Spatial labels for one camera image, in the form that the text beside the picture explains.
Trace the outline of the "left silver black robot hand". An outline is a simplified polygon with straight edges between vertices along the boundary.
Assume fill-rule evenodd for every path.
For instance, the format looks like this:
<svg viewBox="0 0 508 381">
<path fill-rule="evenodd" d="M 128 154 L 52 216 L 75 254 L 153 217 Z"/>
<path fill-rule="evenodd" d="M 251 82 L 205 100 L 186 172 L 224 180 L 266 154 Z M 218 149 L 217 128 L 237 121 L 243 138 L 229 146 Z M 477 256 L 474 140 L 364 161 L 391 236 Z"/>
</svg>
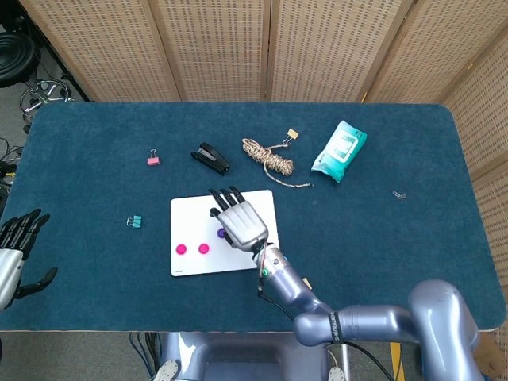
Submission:
<svg viewBox="0 0 508 381">
<path fill-rule="evenodd" d="M 35 283 L 21 284 L 21 275 L 40 229 L 50 215 L 40 215 L 41 209 L 20 217 L 12 217 L 1 224 L 1 311 L 14 300 L 23 299 L 44 290 L 56 277 L 58 267 L 51 267 Z"/>
</svg>

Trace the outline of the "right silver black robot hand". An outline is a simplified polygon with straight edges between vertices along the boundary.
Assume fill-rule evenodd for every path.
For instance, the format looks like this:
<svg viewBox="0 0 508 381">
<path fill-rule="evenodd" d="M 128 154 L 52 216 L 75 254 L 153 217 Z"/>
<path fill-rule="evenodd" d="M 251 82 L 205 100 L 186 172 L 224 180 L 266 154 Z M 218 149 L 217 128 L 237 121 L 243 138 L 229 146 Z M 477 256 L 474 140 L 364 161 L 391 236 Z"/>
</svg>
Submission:
<svg viewBox="0 0 508 381">
<path fill-rule="evenodd" d="M 269 232 L 264 220 L 244 195 L 236 188 L 210 188 L 209 193 L 217 203 L 210 209 L 225 230 L 225 239 L 232 248 L 258 254 L 267 243 Z"/>
</svg>

